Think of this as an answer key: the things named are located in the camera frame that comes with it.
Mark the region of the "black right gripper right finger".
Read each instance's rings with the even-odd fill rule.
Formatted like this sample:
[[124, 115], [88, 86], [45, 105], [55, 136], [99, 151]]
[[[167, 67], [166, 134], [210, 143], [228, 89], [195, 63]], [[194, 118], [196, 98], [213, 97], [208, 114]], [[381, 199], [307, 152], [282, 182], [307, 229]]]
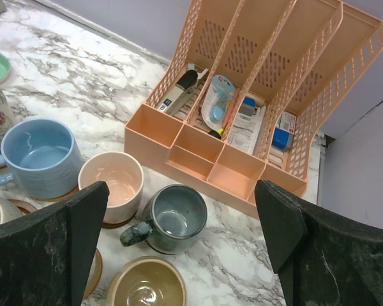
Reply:
[[383, 305], [383, 229], [303, 200], [269, 180], [255, 202], [287, 305]]

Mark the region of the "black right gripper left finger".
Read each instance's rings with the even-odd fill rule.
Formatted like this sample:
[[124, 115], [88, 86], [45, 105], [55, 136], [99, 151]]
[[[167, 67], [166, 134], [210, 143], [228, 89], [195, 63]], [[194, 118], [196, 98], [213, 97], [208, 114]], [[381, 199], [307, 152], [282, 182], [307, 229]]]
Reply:
[[95, 182], [0, 225], [0, 305], [80, 305], [109, 189]]

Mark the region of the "blue mug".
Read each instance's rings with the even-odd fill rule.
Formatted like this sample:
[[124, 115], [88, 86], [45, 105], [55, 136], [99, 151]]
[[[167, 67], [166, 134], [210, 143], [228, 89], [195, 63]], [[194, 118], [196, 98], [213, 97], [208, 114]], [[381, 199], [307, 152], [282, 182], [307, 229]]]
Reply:
[[0, 185], [14, 182], [26, 194], [52, 199], [68, 194], [78, 185], [84, 164], [72, 131], [54, 119], [24, 120], [9, 129], [2, 142]]

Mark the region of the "tan mug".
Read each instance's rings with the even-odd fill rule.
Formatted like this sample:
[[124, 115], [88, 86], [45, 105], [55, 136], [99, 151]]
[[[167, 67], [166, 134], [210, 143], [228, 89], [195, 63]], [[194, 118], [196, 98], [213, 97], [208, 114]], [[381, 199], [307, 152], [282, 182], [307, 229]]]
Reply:
[[186, 305], [186, 284], [169, 261], [143, 256], [125, 264], [108, 288], [106, 305]]

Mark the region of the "pink mug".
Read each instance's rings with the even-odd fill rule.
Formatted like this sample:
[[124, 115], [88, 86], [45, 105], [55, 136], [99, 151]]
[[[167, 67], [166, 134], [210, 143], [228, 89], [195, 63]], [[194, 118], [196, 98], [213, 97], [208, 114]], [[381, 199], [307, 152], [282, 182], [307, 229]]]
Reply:
[[137, 213], [142, 198], [144, 172], [140, 163], [124, 152], [104, 152], [87, 160], [79, 176], [79, 189], [104, 181], [109, 189], [103, 223], [119, 226]]

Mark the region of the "grey mug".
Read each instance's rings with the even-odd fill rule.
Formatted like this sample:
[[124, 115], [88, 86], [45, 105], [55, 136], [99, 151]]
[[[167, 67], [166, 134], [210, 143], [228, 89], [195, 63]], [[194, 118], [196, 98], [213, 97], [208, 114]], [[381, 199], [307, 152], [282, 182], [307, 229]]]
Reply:
[[206, 227], [207, 206], [194, 189], [173, 184], [156, 192], [142, 211], [142, 220], [120, 235], [123, 246], [147, 242], [163, 254], [190, 249]]

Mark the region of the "white printed packet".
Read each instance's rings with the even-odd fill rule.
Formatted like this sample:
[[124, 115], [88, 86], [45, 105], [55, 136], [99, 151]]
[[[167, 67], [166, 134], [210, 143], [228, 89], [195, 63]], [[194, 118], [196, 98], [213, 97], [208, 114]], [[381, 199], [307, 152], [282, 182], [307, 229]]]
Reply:
[[266, 105], [257, 107], [252, 117], [246, 117], [238, 112], [229, 134], [228, 143], [247, 154], [253, 154], [265, 112]]

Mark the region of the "yellow black highlighter pen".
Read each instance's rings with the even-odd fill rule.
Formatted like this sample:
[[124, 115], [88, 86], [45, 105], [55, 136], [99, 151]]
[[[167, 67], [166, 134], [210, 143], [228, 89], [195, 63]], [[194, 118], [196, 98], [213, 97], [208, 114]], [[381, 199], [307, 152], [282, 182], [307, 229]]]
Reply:
[[210, 130], [210, 132], [208, 132], [209, 135], [221, 140], [222, 138], [222, 135], [223, 135], [223, 132], [225, 130], [225, 128], [227, 127], [227, 124], [231, 118], [231, 114], [232, 114], [232, 111], [236, 105], [236, 101], [237, 101], [237, 98], [240, 94], [240, 91], [241, 89], [240, 88], [237, 88], [237, 90], [235, 91], [234, 95], [233, 95], [233, 99], [229, 105], [229, 108], [227, 109], [227, 112], [225, 114], [225, 117], [224, 117], [224, 120], [223, 120], [223, 123], [222, 123], [222, 128], [218, 129], [218, 130]]

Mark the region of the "grey blue eraser block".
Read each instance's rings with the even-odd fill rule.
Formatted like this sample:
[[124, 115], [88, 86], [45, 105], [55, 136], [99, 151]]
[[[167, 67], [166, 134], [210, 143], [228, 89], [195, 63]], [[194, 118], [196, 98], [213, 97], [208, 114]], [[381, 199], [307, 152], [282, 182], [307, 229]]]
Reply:
[[253, 98], [246, 96], [239, 109], [239, 114], [252, 117], [255, 114], [256, 102]]

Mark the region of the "white blue packet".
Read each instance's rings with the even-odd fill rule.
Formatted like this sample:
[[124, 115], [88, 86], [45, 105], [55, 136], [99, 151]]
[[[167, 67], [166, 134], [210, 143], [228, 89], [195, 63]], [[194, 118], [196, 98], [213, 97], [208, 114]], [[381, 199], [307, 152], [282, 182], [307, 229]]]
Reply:
[[236, 88], [223, 75], [215, 75], [211, 80], [206, 96], [201, 106], [201, 116], [209, 129], [220, 129], [223, 126], [225, 114], [232, 101]]

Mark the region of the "peach plastic file organizer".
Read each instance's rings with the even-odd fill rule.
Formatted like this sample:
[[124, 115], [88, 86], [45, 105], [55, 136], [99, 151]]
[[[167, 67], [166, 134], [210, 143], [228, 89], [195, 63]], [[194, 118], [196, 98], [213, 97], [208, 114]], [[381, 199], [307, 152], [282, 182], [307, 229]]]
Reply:
[[[296, 196], [308, 187], [312, 141], [383, 51], [383, 21], [343, 1], [192, 1], [169, 67], [125, 127], [140, 163], [257, 217], [254, 189], [270, 180]], [[185, 118], [156, 107], [194, 64], [266, 105], [253, 154], [208, 134], [205, 81]], [[272, 146], [283, 112], [297, 117], [292, 148]]]

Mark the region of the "black grey marker pen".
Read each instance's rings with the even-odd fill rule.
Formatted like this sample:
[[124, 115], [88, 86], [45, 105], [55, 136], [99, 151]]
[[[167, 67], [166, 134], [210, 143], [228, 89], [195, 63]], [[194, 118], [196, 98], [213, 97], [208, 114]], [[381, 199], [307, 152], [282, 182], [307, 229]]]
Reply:
[[175, 102], [189, 87], [195, 84], [198, 73], [194, 69], [186, 71], [182, 77], [176, 82], [175, 86], [160, 101], [156, 109], [163, 113], [167, 113], [173, 108]]

